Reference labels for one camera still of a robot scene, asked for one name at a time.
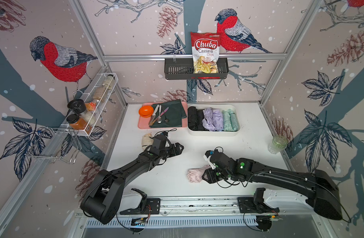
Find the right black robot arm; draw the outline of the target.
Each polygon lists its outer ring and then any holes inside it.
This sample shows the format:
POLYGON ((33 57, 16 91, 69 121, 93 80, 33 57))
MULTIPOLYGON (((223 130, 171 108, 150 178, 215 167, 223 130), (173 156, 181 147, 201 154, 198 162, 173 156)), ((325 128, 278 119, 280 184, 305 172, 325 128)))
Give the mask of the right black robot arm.
POLYGON ((234 160, 217 149, 206 151, 204 158, 210 164, 202 176, 207 183, 232 180, 232 186, 236 182, 244 187, 252 182, 278 186, 307 197, 305 202, 316 214, 336 221, 343 219, 339 188, 325 171, 312 174, 278 169, 251 159, 234 160))

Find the pink umbrella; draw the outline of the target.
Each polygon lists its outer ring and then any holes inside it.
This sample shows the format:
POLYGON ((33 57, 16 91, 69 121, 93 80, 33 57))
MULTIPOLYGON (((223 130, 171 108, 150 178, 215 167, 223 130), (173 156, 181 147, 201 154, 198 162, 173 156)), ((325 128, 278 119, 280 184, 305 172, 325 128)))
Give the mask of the pink umbrella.
POLYGON ((200 168, 189 169, 187 172, 187 178, 190 183, 200 183, 202 181, 202 176, 206 169, 210 169, 210 165, 205 165, 200 168))

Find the black sleeved umbrella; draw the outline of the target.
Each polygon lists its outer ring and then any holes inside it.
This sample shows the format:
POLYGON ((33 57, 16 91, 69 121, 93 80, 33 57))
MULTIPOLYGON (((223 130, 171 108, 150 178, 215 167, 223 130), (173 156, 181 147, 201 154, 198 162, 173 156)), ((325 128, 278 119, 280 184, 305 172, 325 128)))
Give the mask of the black sleeved umbrella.
POLYGON ((188 128, 192 131, 197 130, 198 117, 197 117, 197 109, 192 106, 188 108, 188 128))

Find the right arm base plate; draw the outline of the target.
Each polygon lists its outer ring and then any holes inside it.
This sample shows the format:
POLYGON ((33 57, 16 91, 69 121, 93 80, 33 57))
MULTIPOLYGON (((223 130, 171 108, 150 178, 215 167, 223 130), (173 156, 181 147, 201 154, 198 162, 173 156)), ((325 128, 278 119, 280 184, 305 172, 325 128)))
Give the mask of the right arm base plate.
POLYGON ((239 207, 240 213, 279 213, 280 209, 271 208, 266 205, 264 202, 255 202, 252 197, 238 197, 237 203, 239 207))

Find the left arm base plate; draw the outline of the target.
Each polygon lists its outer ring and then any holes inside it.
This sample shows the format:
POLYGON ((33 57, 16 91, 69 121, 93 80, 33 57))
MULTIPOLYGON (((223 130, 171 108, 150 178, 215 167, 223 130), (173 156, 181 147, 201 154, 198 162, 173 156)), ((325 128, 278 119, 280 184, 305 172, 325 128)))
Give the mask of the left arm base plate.
POLYGON ((120 215, 157 215, 160 213, 160 198, 147 198, 140 202, 137 208, 119 212, 120 215))

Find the mint green strapped umbrella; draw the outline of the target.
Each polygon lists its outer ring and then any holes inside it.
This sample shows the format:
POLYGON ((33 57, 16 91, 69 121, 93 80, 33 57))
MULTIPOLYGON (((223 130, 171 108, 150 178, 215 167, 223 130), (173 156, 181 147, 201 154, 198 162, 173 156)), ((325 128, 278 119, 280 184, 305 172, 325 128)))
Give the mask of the mint green strapped umbrella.
POLYGON ((233 110, 229 109, 228 113, 230 115, 232 130, 233 131, 238 131, 239 130, 239 124, 238 124, 238 120, 237 120, 235 112, 233 110))

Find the beige striped umbrella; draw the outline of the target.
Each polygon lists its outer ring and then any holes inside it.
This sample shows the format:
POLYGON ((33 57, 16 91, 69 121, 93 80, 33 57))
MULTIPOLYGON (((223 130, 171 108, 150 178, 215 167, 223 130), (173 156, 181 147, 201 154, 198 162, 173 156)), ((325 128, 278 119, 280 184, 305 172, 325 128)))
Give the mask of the beige striped umbrella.
POLYGON ((145 149, 148 146, 151 146, 153 144, 153 136, 151 133, 147 133, 145 135, 143 135, 142 140, 141 140, 141 148, 143 151, 145 151, 145 149))

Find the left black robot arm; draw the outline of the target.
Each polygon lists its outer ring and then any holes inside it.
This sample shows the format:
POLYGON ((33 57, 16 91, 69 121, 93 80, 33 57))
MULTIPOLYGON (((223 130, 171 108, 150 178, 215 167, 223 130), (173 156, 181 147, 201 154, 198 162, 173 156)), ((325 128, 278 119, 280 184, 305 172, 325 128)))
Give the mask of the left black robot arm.
POLYGON ((183 150, 183 145, 172 144, 166 135, 155 136, 152 145, 132 162, 112 171, 100 170, 80 204, 81 210, 104 225, 109 223, 118 213, 128 184, 158 166, 160 161, 181 155, 183 150))

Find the lavender umbrella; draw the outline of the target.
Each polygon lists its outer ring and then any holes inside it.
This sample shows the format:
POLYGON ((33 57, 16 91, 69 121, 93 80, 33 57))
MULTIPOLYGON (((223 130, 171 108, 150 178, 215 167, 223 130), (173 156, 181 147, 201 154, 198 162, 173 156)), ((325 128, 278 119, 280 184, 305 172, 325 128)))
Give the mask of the lavender umbrella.
POLYGON ((204 119, 202 120, 203 127, 208 131, 215 131, 215 126, 213 124, 213 109, 205 108, 203 110, 204 119))
POLYGON ((223 113, 220 109, 213 109, 213 125, 216 131, 223 131, 224 129, 223 113))

